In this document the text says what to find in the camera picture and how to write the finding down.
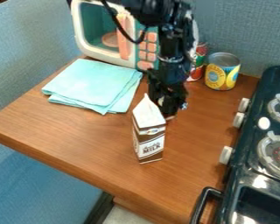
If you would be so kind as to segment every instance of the wooden table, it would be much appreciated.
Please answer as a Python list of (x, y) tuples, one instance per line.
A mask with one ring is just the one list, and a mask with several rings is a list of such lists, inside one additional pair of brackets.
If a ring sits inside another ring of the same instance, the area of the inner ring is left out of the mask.
[(189, 108), (167, 125), (164, 159), (139, 164), (131, 110), (144, 97), (146, 81), (128, 113), (103, 116), (49, 103), (41, 94), (63, 69), (0, 111), (1, 144), (115, 195), (116, 203), (156, 223), (187, 223), (202, 188), (221, 188), (225, 167), (218, 158), (237, 136), (238, 103), (252, 95), (257, 78), (241, 75), (231, 91), (214, 91), (203, 80), (186, 83)]

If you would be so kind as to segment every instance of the blue towel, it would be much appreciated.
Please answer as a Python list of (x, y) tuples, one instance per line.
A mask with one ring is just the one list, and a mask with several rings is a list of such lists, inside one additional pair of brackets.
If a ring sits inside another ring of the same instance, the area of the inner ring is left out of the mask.
[(105, 115), (128, 110), (142, 74), (135, 69), (78, 59), (42, 88), (49, 102)]

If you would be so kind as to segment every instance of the gray wall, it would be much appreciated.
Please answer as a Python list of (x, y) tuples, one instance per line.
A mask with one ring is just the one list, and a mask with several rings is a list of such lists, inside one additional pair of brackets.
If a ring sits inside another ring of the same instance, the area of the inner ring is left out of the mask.
[(66, 0), (0, 3), (0, 109), (79, 54)]
[(241, 72), (260, 75), (280, 65), (280, 0), (194, 0), (199, 32), (212, 52), (241, 60)]

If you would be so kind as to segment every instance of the pink button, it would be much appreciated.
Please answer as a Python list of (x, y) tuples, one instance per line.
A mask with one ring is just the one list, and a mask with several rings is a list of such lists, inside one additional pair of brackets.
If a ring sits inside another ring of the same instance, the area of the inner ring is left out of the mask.
[(140, 31), (140, 32), (139, 32), (139, 38), (140, 38), (140, 36), (141, 36), (142, 33), (143, 33), (143, 31)]
[(148, 40), (150, 42), (156, 42), (157, 41), (157, 34), (155, 32), (149, 32), (147, 37), (148, 37)]
[(153, 64), (150, 62), (145, 62), (145, 65), (146, 65), (146, 69), (153, 68)]
[(157, 55), (156, 55), (155, 53), (149, 52), (149, 53), (147, 54), (147, 60), (148, 60), (148, 61), (154, 62), (154, 61), (156, 61), (156, 59), (157, 59)]
[(147, 48), (151, 53), (154, 53), (157, 50), (157, 45), (149, 43)]
[(146, 60), (146, 52), (140, 51), (140, 52), (139, 52), (139, 58), (140, 58), (141, 60)]
[(148, 68), (153, 68), (153, 64), (150, 63), (150, 62), (146, 62), (146, 61), (142, 61), (140, 60), (138, 63), (137, 63), (138, 67), (142, 70), (147, 70)]
[(139, 49), (140, 50), (146, 50), (146, 43), (145, 42), (142, 42), (139, 44)]

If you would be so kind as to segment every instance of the white knob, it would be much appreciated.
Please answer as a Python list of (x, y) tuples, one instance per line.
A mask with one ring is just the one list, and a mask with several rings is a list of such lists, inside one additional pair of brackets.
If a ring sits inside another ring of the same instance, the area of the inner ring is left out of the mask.
[(233, 148), (229, 146), (224, 146), (223, 150), (220, 154), (219, 162), (223, 165), (227, 165), (229, 162), (229, 159), (231, 157), (231, 154), (233, 152)]
[(244, 113), (247, 110), (249, 103), (250, 103), (250, 99), (241, 98), (238, 111)]
[(239, 129), (244, 121), (244, 117), (245, 117), (245, 114), (243, 113), (236, 113), (235, 117), (234, 117), (234, 122), (233, 122), (233, 125), (235, 128)]
[(271, 122), (268, 117), (263, 116), (258, 120), (257, 125), (261, 130), (267, 130), (270, 127)]

